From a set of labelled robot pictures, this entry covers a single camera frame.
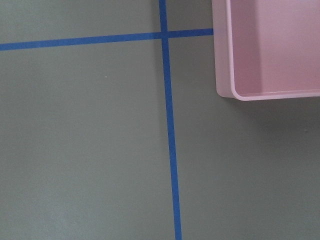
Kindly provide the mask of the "pink plastic bin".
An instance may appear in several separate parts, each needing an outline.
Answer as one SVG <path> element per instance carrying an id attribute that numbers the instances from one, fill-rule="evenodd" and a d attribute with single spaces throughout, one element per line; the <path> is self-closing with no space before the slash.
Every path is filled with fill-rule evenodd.
<path id="1" fill-rule="evenodd" d="M 216 91 L 258 101 L 320 95 L 317 0 L 214 0 Z"/>

